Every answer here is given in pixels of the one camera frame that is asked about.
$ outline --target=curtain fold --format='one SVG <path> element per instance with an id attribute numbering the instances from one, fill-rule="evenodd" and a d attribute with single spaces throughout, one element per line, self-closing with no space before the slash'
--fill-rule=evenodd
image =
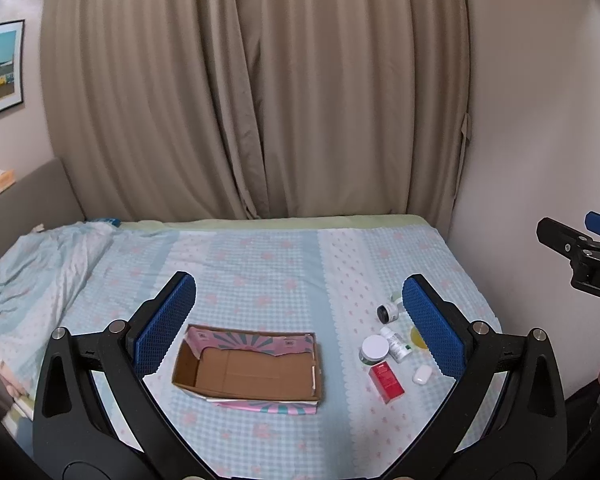
<path id="1" fill-rule="evenodd" d="M 448 228 L 464 0 L 45 0 L 41 57 L 87 216 Z"/>

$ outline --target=light blue blanket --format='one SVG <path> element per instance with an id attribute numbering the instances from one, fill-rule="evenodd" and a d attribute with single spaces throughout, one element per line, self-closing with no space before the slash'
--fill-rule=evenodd
<path id="1" fill-rule="evenodd" d="M 141 232 L 76 224 L 23 237 L 0 261 L 0 358 L 30 391 L 48 335 L 99 332 L 128 319 L 177 270 L 196 279 L 187 322 L 245 330 L 315 332 L 324 399 L 317 415 L 240 412 L 195 399 L 171 385 L 182 331 L 157 373 L 145 378 L 184 439 L 222 476 L 285 480 L 379 476 L 421 431 L 453 385 L 428 351 L 390 365 L 406 394 L 385 406 L 358 359 L 381 327 L 376 307 L 420 272 L 469 320 L 500 325 L 438 232 L 414 225 L 379 229 Z M 407 336 L 403 313 L 394 330 Z M 411 377 L 436 373 L 426 386 Z M 96 382 L 120 438 L 137 445 L 106 381 Z M 463 445 L 474 442 L 502 378 Z"/>

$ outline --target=framed picture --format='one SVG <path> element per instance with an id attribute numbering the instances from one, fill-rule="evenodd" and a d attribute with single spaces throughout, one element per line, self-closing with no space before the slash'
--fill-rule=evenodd
<path id="1" fill-rule="evenodd" d="M 0 112 L 24 102 L 22 37 L 24 20 L 0 23 Z"/>

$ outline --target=screw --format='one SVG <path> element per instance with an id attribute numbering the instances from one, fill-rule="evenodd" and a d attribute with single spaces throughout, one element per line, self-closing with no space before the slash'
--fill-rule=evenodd
<path id="1" fill-rule="evenodd" d="M 109 332 L 113 334 L 117 334 L 118 332 L 122 332 L 125 329 L 126 323 L 121 319 L 117 319 L 109 323 Z"/>
<path id="2" fill-rule="evenodd" d="M 483 321 L 476 321 L 473 325 L 474 332 L 480 335 L 485 335 L 489 331 L 489 325 Z"/>
<path id="3" fill-rule="evenodd" d="M 541 328 L 535 328 L 532 334 L 538 341 L 544 341 L 546 339 L 546 332 Z"/>
<path id="4" fill-rule="evenodd" d="M 51 333 L 51 337 L 53 339 L 62 339 L 64 337 L 64 334 L 66 334 L 66 329 L 60 326 Z"/>

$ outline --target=red box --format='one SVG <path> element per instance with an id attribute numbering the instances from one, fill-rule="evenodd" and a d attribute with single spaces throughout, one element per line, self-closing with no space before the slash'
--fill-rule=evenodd
<path id="1" fill-rule="evenodd" d="M 398 382 L 387 361 L 373 365 L 369 370 L 369 375 L 385 404 L 397 399 L 404 393 L 404 388 Z"/>

